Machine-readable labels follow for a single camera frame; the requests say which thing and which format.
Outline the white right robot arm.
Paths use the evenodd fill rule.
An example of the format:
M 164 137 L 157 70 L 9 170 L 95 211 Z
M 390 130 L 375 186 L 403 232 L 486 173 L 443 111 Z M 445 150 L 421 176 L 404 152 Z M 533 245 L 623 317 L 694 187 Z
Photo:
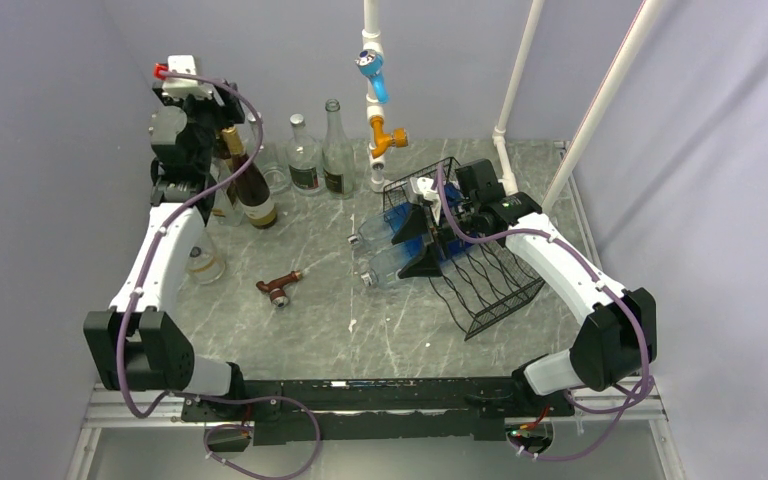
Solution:
M 628 375 L 641 375 L 637 396 L 651 388 L 657 355 L 656 302 L 644 288 L 629 290 L 574 248 L 541 206 L 524 192 L 508 193 L 492 163 L 480 159 L 455 170 L 444 162 L 427 174 L 398 182 L 417 221 L 407 220 L 395 242 L 430 235 L 440 255 L 453 241 L 496 243 L 524 260 L 565 302 L 579 325 L 566 350 L 544 355 L 512 374 L 511 401 L 534 415 L 551 394 L 587 387 L 603 391 Z

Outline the tall clear open-neck bottle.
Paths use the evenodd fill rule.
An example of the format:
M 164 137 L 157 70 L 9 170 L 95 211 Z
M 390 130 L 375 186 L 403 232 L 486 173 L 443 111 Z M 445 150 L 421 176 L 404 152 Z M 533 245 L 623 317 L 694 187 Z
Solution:
M 356 191 L 354 151 L 343 128 L 339 101 L 328 99 L 325 111 L 327 131 L 322 148 L 326 188 L 337 198 L 351 198 Z

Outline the clear black-capped bottle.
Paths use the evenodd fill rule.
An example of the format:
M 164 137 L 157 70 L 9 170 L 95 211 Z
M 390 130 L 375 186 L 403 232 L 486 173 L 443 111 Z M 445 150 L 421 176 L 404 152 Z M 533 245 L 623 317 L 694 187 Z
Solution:
M 211 175 L 217 184 L 225 181 L 230 175 L 230 169 L 225 160 L 214 157 L 210 169 Z M 213 215 L 220 225 L 237 227 L 244 220 L 244 214 L 236 194 L 234 185 L 229 183 L 215 192 Z

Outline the orange pipe valve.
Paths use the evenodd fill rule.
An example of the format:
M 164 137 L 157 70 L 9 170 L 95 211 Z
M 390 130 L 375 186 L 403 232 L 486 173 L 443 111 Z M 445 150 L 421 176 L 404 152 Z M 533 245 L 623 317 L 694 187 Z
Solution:
M 391 132 L 386 132 L 384 123 L 385 119 L 381 115 L 374 115 L 369 119 L 372 129 L 370 154 L 373 159 L 385 155 L 390 148 L 403 148 L 409 145 L 408 133 L 404 128 L 395 128 Z

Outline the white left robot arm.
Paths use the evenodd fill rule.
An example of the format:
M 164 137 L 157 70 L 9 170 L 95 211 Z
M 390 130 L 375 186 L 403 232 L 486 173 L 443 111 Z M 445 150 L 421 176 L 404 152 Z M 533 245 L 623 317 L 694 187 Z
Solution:
M 232 420 L 248 402 L 236 385 L 238 367 L 198 356 L 173 316 L 214 207 L 216 137 L 243 110 L 228 92 L 193 80 L 158 81 L 153 90 L 161 106 L 149 126 L 154 158 L 145 238 L 120 291 L 106 309 L 88 313 L 83 332 L 106 389 L 208 396 L 208 407 Z

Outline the white diagonal pole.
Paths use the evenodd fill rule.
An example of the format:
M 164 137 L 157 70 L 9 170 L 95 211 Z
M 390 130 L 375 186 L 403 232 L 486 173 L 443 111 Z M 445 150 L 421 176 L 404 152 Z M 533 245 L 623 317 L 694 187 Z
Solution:
M 551 211 L 560 197 L 666 4 L 663 0 L 640 3 L 543 197 L 541 205 L 545 212 Z

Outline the white PVC pipe frame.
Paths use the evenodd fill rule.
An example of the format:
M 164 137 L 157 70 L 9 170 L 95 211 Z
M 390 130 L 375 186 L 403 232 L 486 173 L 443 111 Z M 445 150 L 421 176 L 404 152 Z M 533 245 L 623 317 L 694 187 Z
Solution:
M 499 157 L 499 163 L 502 169 L 502 176 L 499 182 L 503 185 L 506 193 L 511 194 L 517 190 L 517 181 L 512 169 L 509 154 L 507 152 L 506 144 L 506 132 L 510 114 L 513 109 L 514 101 L 518 93 L 519 85 L 524 72 L 524 67 L 528 54 L 530 53 L 531 45 L 536 33 L 536 29 L 539 23 L 539 19 L 543 10 L 544 3 L 542 1 L 533 1 L 526 17 L 524 29 L 522 32 L 521 40 L 518 46 L 517 55 L 514 60 L 510 79 L 507 84 L 503 104 L 499 117 L 495 123 L 491 140 L 497 151 Z M 383 54 L 384 64 L 385 56 L 383 45 L 381 42 L 381 29 L 379 22 L 379 3 L 377 1 L 365 1 L 363 3 L 363 30 L 362 39 L 364 49 L 375 49 Z M 367 93 L 366 99 L 366 119 L 369 125 L 369 119 L 374 115 L 381 115 L 385 119 L 384 105 L 379 103 L 372 91 L 372 88 L 367 81 Z M 367 145 L 368 161 L 371 168 L 371 174 L 369 183 L 371 189 L 375 193 L 381 193 L 384 187 L 389 184 L 385 178 L 386 168 L 386 154 L 380 158 L 373 159 L 370 154 L 370 147 L 372 146 L 372 129 L 370 128 L 370 141 Z

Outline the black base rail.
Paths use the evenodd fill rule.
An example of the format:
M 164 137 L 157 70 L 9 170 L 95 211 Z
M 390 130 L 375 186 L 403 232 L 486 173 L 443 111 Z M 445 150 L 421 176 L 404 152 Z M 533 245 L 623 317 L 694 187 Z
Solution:
M 311 440 L 470 437 L 502 441 L 519 421 L 569 417 L 563 393 L 527 400 L 509 376 L 354 380 L 249 380 L 256 399 L 229 421 L 253 425 L 257 446 Z

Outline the round clear flask bottle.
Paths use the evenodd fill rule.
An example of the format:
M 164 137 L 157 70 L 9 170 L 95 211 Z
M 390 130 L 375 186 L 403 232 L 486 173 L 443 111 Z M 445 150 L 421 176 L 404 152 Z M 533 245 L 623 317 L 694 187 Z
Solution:
M 196 284 L 207 285 L 219 280 L 225 270 L 226 263 L 213 238 L 207 231 L 203 231 L 189 252 L 187 274 Z

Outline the clear blue bottle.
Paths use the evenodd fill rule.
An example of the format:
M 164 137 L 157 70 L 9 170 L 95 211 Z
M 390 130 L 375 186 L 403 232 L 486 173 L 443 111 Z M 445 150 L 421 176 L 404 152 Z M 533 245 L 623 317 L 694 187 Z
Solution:
M 375 254 L 359 274 L 366 287 L 389 288 L 401 280 L 398 271 L 423 248 L 433 248 L 430 241 L 417 237 L 405 243 L 391 245 Z
M 392 245 L 393 236 L 408 220 L 411 207 L 415 206 L 410 202 L 415 197 L 411 183 L 416 182 L 399 182 L 394 188 L 385 191 L 383 212 L 363 221 L 354 233 L 348 236 L 347 241 L 352 248 L 363 247 L 371 250 L 372 247 Z M 451 207 L 457 207 L 464 199 L 457 184 L 446 185 L 445 193 Z M 403 244 L 409 254 L 415 255 L 422 246 L 422 238 L 413 237 Z

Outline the brown gold-capped wine bottle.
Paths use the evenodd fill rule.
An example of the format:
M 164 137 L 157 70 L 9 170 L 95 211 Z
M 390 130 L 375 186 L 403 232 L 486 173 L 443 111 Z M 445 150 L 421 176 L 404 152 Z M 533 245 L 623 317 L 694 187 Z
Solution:
M 249 223 L 257 229 L 272 227 L 277 222 L 277 209 L 263 174 L 250 161 L 235 126 L 222 129 L 221 135 L 228 147 L 234 172 L 238 173 L 234 188 Z

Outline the clear bottle dark label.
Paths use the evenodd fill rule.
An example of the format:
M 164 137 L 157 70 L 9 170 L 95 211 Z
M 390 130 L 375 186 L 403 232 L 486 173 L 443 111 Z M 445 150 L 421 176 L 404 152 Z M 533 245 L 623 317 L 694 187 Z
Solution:
M 252 112 L 246 113 L 246 120 L 249 125 L 246 148 L 247 152 L 252 155 L 255 153 L 255 147 L 257 146 L 258 126 L 255 122 L 255 115 Z M 258 149 L 255 165 L 262 173 L 272 195 L 281 194 L 290 188 L 289 170 L 286 165 L 283 144 L 281 142 L 264 137 L 261 147 Z

